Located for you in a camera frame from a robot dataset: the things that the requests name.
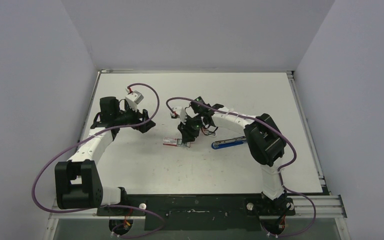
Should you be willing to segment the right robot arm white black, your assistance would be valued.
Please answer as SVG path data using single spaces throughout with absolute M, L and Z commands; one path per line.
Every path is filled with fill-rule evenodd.
M 181 106 L 170 109 L 170 116 L 179 120 L 177 129 L 184 143 L 193 142 L 205 127 L 223 128 L 245 137 L 253 159 L 261 165 L 262 207 L 270 215 L 276 214 L 283 207 L 280 196 L 284 194 L 282 181 L 278 174 L 276 160 L 285 153 L 286 141 L 270 115 L 246 115 L 235 112 L 221 104 L 206 104 L 201 97 L 190 102 L 194 116 L 189 116 Z

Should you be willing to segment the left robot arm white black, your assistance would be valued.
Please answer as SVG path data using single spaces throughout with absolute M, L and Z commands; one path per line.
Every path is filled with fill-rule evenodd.
M 67 161 L 55 165 L 56 200 L 60 209 L 90 209 L 109 205 L 111 211 L 119 216 L 129 210 L 126 190 L 123 187 L 104 186 L 97 163 L 115 140 L 119 126 L 129 125 L 141 133 L 155 127 L 148 111 L 138 110 L 138 104 L 143 98 L 138 91 L 127 94 L 123 100 L 123 109 L 114 96 L 99 100 L 100 111 L 90 126 L 89 141 L 83 143 Z

